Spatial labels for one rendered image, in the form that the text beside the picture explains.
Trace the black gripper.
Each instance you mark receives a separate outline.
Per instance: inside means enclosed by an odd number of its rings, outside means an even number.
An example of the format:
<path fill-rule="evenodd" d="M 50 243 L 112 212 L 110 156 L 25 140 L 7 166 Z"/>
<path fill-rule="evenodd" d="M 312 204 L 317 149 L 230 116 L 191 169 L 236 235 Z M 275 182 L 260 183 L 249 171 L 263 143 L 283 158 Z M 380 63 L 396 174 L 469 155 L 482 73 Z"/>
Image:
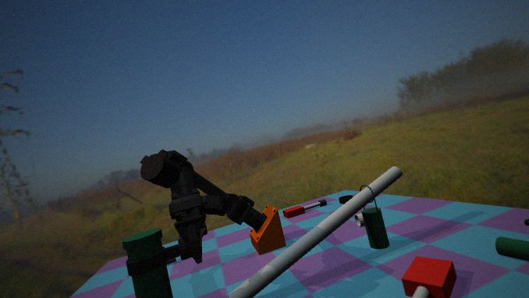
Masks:
<path fill-rule="evenodd" d="M 202 237 L 208 234 L 208 231 L 203 215 L 203 197 L 196 193 L 198 188 L 195 186 L 181 186 L 175 189 L 171 194 L 169 213 L 171 218 L 177 221 L 174 226 L 179 238 L 183 239 L 193 259 L 199 264 L 202 262 Z"/>

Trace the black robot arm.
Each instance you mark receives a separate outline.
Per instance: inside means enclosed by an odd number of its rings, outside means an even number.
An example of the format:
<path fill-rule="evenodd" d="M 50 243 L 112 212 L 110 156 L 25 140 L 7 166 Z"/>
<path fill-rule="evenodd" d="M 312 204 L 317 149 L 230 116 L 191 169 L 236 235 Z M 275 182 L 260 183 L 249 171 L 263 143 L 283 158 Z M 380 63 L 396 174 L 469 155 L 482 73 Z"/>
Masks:
<path fill-rule="evenodd" d="M 194 171 L 193 166 L 177 151 L 161 150 L 158 154 L 145 155 L 141 160 L 141 177 L 153 184 L 171 188 L 195 186 L 204 193 L 203 215 L 224 216 L 242 225 L 247 223 L 257 233 L 267 216 L 253 208 L 254 202 L 246 196 L 226 193 Z M 248 205 L 249 204 L 249 205 Z"/>

